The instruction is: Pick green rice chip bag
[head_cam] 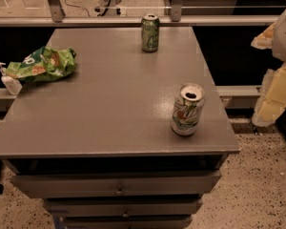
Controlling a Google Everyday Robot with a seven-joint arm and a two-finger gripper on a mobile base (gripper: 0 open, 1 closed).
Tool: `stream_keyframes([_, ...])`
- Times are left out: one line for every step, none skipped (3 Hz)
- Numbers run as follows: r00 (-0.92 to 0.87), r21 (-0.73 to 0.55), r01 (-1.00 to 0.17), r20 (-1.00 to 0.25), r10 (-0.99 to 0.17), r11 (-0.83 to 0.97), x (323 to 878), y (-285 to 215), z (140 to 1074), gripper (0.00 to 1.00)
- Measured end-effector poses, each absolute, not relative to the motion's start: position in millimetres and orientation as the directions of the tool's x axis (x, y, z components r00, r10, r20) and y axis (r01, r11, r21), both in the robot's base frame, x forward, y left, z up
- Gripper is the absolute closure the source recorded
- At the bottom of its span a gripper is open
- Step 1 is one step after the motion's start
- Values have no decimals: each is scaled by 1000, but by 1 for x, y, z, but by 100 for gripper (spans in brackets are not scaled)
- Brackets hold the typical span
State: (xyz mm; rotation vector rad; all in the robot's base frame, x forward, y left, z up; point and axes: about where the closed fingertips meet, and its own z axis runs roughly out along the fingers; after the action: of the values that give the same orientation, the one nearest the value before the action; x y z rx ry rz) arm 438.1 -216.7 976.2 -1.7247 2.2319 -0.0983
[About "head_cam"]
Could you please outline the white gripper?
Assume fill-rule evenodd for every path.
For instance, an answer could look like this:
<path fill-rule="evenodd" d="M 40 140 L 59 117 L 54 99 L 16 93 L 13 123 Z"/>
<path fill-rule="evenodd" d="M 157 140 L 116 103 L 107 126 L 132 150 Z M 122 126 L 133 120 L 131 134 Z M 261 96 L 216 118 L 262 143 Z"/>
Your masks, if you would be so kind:
<path fill-rule="evenodd" d="M 251 46 L 260 50 L 272 48 L 273 57 L 286 62 L 286 10 L 276 23 L 253 39 Z M 268 127 L 276 122 L 285 109 L 286 63 L 276 71 L 269 69 L 264 75 L 252 123 L 257 127 Z"/>

